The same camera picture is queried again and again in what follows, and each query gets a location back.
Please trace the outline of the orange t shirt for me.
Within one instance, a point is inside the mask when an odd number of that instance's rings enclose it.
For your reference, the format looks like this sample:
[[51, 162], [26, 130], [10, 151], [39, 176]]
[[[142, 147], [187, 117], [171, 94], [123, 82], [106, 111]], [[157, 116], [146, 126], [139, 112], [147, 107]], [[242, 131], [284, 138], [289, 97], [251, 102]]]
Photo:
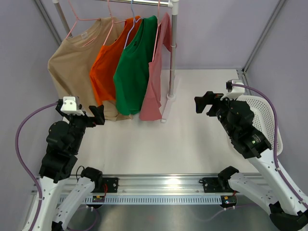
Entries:
[[106, 45], [101, 46], [90, 70], [90, 81], [98, 105], [101, 105], [104, 101], [116, 99], [113, 77], [124, 46], [131, 43], [142, 22], [140, 16], [136, 16], [135, 19], [136, 23], [133, 22], [132, 18], [126, 20], [124, 27], [120, 27], [122, 32], [117, 38], [112, 38], [112, 33], [110, 34]]

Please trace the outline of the green t shirt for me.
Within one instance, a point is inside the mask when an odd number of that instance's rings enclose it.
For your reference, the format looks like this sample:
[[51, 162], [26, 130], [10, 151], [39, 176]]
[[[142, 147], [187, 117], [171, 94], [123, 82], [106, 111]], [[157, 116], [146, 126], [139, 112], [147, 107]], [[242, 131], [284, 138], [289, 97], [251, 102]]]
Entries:
[[122, 115], [135, 115], [141, 110], [149, 81], [157, 32], [155, 15], [140, 20], [133, 40], [124, 48], [114, 74], [116, 108]]

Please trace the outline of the beige t shirt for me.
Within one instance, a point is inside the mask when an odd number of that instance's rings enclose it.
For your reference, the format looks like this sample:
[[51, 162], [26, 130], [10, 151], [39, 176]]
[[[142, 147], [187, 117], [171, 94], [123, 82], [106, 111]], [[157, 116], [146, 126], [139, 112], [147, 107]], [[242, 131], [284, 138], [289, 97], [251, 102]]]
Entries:
[[100, 18], [82, 34], [62, 41], [48, 61], [48, 71], [60, 99], [78, 97], [82, 110], [92, 116], [89, 106], [99, 104], [94, 97], [90, 70], [103, 43], [111, 45], [122, 31], [121, 25], [112, 25], [110, 17]]

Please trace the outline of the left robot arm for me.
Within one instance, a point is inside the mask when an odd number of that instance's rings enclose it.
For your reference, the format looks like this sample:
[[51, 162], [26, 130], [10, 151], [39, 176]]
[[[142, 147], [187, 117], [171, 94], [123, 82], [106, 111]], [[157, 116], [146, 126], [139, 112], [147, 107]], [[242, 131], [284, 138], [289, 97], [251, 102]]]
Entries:
[[27, 166], [23, 166], [37, 188], [33, 207], [23, 228], [25, 231], [64, 231], [89, 193], [107, 191], [103, 173], [87, 167], [82, 170], [75, 188], [60, 206], [57, 205], [62, 188], [77, 162], [86, 129], [104, 125], [105, 118], [102, 105], [90, 106], [93, 115], [88, 116], [73, 97], [59, 99], [54, 106], [65, 120], [57, 121], [49, 128], [46, 154], [41, 161], [39, 176], [34, 176]]

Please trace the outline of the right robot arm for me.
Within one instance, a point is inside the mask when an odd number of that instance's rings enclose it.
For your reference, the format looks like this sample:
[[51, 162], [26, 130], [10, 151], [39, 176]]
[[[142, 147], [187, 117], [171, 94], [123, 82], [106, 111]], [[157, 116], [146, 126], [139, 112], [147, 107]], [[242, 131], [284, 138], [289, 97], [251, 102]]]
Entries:
[[230, 166], [219, 173], [218, 186], [245, 195], [261, 207], [271, 222], [281, 231], [306, 231], [307, 196], [287, 177], [283, 167], [275, 165], [273, 148], [266, 136], [253, 126], [254, 112], [245, 101], [225, 99], [223, 94], [206, 92], [195, 97], [196, 112], [202, 113], [207, 105], [207, 116], [216, 117], [225, 129], [234, 149], [248, 160], [262, 175], [270, 190], [265, 190]]

